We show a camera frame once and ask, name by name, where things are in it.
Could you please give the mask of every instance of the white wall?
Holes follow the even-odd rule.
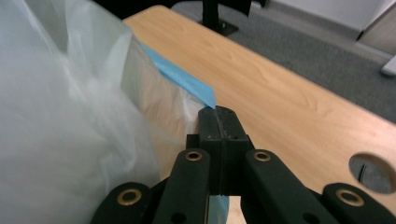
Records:
[[[367,24],[389,0],[273,0],[298,8],[330,21],[341,23],[358,31]]]
[[[373,21],[375,21],[375,19],[377,19],[379,16],[382,15],[382,13],[384,13],[390,6],[392,6],[394,3],[396,3],[396,0],[383,0],[383,3],[378,7],[377,11],[374,14],[373,19],[370,21],[370,23],[372,23]]]

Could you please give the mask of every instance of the blue tape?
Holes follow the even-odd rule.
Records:
[[[215,93],[210,86],[206,85],[196,77],[188,74],[175,64],[167,61],[165,58],[146,45],[142,44],[142,46],[151,60],[154,61],[155,66],[157,66],[158,70],[160,70],[163,76],[176,83],[179,87],[183,88],[191,95],[195,96],[205,105],[208,105],[212,108],[216,107]]]
[[[210,196],[208,224],[226,224],[230,199],[228,196]]]

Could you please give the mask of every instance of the white plastic bag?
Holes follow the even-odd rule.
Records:
[[[92,2],[0,1],[0,223],[88,223],[169,174],[203,106]]]

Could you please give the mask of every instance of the wooden table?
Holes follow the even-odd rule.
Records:
[[[392,166],[396,182],[394,124],[168,8],[152,7],[124,22],[142,43],[212,86],[218,105],[236,112],[255,147],[275,152],[307,187],[321,192],[348,183],[396,214],[395,192],[363,187],[348,168],[354,154],[373,153]],[[234,205],[230,212],[229,223],[243,223]]]

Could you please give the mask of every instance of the black bracket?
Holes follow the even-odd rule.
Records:
[[[98,223],[207,223],[209,195],[239,195],[248,224],[396,223],[363,190],[343,183],[307,189],[274,153],[254,149],[236,114],[202,109],[199,133],[187,136],[171,175],[152,189],[127,183],[97,209]]]

